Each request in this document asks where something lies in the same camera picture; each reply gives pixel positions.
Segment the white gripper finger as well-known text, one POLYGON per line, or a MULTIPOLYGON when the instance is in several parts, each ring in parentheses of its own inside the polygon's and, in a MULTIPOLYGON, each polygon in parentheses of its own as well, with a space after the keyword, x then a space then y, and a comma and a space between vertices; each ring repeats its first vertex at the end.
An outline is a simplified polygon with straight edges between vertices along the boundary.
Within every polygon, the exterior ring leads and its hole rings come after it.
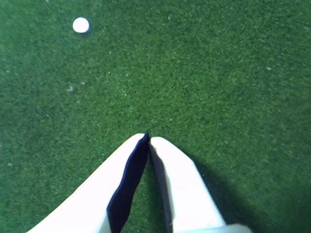
POLYGON ((119 233, 129 218, 149 152, 148 133, 138 133, 114 151, 31 233, 119 233))
POLYGON ((169 233, 249 233, 227 224, 194 161, 162 137, 150 140, 150 159, 161 190, 169 233))

